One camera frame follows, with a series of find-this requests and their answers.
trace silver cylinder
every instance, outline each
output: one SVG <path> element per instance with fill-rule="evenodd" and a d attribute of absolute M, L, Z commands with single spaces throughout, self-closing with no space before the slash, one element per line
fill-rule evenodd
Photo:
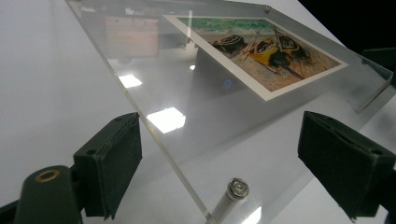
<path fill-rule="evenodd" d="M 216 223 L 220 224 L 233 208 L 248 196 L 248 192 L 248 184 L 244 180 L 240 178 L 231 179 L 225 193 L 212 212 L 212 217 Z"/>

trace transparent acrylic sheet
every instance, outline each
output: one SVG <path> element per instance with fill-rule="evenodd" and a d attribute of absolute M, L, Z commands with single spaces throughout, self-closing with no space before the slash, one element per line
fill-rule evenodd
<path fill-rule="evenodd" d="M 394 95 L 388 88 L 368 104 L 390 79 L 390 71 L 267 6 L 222 1 L 68 3 L 206 218 L 228 181 L 240 177 L 250 193 L 226 222 L 242 223 L 261 209 L 261 223 L 268 223 L 312 178 L 297 158 L 304 111 L 358 130 Z M 165 18 L 169 15 L 264 18 L 345 66 L 266 101 Z"/>

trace photograph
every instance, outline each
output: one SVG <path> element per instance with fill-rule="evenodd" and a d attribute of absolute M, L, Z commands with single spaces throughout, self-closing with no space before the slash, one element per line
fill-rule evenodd
<path fill-rule="evenodd" d="M 347 66 L 268 19 L 165 18 L 265 101 Z"/>

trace glass panel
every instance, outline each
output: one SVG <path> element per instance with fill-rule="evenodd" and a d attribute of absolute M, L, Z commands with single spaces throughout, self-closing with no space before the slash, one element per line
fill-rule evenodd
<path fill-rule="evenodd" d="M 378 94 L 390 71 L 267 6 L 68 3 L 206 218 L 240 177 L 250 193 L 227 222 L 268 223 L 312 178 L 304 111 L 358 130 L 394 95 Z"/>

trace painting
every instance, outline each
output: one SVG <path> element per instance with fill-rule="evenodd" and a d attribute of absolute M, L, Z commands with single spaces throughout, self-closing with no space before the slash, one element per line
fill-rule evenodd
<path fill-rule="evenodd" d="M 347 66 L 268 19 L 165 18 L 265 101 Z"/>

